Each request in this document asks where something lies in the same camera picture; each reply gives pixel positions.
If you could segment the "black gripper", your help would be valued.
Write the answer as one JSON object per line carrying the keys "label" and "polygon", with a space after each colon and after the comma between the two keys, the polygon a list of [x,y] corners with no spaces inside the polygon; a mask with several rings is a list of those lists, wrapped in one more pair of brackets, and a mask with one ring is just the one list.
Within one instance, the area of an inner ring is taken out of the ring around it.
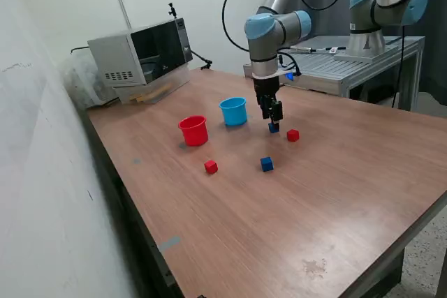
{"label": "black gripper", "polygon": [[275,100],[276,93],[280,88],[279,78],[254,78],[253,83],[257,102],[261,106],[263,119],[271,118],[271,122],[274,125],[279,125],[279,122],[284,118],[282,102]]}

